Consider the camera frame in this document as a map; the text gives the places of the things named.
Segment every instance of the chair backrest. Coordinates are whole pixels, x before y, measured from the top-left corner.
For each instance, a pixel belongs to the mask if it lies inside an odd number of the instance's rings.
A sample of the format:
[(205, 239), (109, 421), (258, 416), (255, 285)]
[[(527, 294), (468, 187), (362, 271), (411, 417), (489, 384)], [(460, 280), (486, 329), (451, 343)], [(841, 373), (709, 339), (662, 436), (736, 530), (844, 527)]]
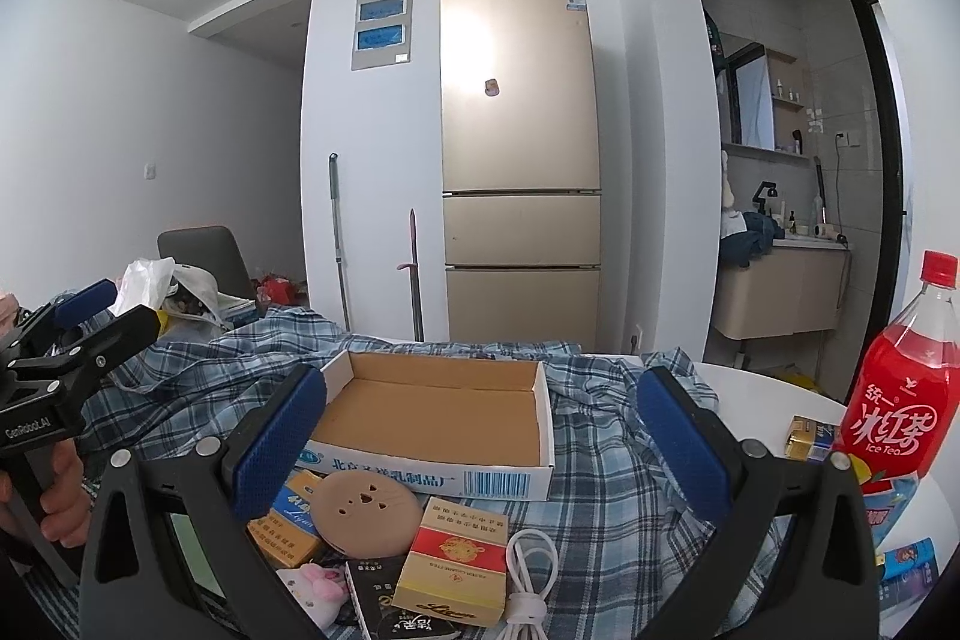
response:
[(177, 263), (206, 269), (216, 278), (221, 293), (256, 299), (237, 240), (227, 226), (164, 231), (157, 237), (157, 250), (161, 258), (172, 257)]

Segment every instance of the red cap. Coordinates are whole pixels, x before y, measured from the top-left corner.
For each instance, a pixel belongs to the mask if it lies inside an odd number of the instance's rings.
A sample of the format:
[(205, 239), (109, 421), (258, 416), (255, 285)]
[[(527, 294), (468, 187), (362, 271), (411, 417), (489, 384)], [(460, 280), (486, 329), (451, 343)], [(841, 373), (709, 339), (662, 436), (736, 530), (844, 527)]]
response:
[(923, 253), (920, 280), (941, 287), (957, 287), (957, 256), (928, 250)]

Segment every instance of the table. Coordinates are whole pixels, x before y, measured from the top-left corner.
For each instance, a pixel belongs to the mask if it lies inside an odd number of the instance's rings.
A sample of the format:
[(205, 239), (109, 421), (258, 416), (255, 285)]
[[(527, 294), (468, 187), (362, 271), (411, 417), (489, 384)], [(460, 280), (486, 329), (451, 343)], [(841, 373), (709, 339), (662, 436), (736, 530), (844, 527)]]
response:
[[(697, 371), (720, 397), (720, 418), (733, 437), (758, 439), (776, 456), (784, 453), (786, 432), (794, 415), (837, 424), (846, 410), (812, 391), (741, 369), (698, 363)], [(933, 540), (937, 565), (942, 571), (960, 536), (947, 499), (930, 475), (920, 481), (916, 495), (883, 541), (882, 549), (889, 551), (924, 537)], [(895, 635), (914, 610), (915, 605), (888, 617), (880, 630), (885, 635)]]

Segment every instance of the round brown object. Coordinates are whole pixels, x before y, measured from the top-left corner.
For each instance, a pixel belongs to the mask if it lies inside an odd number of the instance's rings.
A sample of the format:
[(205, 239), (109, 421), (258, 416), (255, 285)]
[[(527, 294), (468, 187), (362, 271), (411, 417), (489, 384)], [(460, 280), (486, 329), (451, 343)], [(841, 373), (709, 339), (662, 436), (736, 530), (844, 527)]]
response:
[(376, 472), (334, 472), (310, 500), (320, 537), (349, 558), (396, 557), (413, 544), (424, 509), (413, 492)]

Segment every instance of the hand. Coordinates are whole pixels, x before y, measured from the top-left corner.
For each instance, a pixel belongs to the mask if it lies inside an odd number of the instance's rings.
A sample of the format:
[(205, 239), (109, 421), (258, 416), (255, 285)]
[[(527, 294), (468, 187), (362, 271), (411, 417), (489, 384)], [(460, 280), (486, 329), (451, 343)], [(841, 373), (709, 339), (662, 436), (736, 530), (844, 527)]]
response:
[[(64, 439), (53, 447), (51, 459), (54, 482), (40, 497), (40, 506), (47, 514), (40, 531), (51, 542), (64, 548), (85, 544), (90, 529), (90, 498), (83, 490), (83, 461), (77, 456), (72, 439)], [(6, 472), (0, 472), (0, 528), (23, 539), (23, 533), (6, 503), (13, 495), (13, 484)]]

